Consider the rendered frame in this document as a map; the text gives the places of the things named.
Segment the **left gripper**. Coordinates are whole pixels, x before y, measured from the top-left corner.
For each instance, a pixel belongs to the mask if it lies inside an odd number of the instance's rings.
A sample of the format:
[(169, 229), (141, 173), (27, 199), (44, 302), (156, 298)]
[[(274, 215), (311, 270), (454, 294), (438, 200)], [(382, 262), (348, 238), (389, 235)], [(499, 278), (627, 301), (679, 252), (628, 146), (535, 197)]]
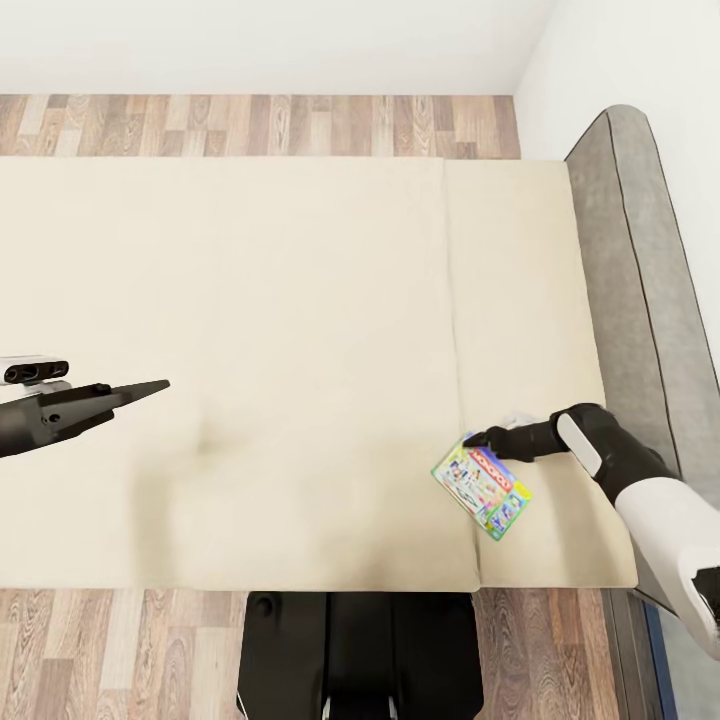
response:
[(91, 384), (0, 403), (0, 456), (78, 437), (115, 418), (113, 409), (168, 389), (168, 379), (111, 387)]

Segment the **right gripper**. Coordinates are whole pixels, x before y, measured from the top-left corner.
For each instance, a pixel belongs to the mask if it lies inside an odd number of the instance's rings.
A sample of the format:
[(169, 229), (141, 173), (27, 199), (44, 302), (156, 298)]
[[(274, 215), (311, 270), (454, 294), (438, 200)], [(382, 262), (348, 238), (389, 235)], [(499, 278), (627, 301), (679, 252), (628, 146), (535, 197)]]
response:
[(534, 442), (532, 434), (533, 424), (514, 429), (491, 426), (463, 441), (464, 448), (488, 447), (498, 457), (504, 457), (522, 462), (532, 462), (536, 456), (543, 456)]

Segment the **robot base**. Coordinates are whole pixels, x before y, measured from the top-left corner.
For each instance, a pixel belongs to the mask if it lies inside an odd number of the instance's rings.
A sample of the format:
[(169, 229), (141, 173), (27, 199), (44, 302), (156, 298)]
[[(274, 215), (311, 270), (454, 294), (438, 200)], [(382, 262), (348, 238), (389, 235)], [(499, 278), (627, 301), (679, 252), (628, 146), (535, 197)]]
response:
[(236, 706), (246, 720), (476, 720), (473, 592), (248, 591)]

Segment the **board game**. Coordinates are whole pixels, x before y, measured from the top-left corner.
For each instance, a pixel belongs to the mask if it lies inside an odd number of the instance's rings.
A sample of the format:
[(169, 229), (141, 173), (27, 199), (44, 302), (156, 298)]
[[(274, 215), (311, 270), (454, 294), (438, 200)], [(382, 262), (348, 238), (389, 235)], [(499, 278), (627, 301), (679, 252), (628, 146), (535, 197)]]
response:
[(499, 542), (534, 495), (488, 447), (464, 448), (472, 436), (465, 432), (430, 474)]

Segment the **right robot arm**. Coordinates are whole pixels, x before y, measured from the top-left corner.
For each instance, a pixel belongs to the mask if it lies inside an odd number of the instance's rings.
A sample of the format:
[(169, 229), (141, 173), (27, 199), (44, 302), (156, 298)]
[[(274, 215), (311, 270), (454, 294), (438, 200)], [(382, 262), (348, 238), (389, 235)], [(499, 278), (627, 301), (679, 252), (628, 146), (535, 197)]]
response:
[(531, 464), (572, 451), (615, 507), (683, 627), (720, 662), (720, 513), (600, 406), (569, 407), (542, 423), (512, 408), (503, 420), (507, 429), (491, 426), (462, 446)]

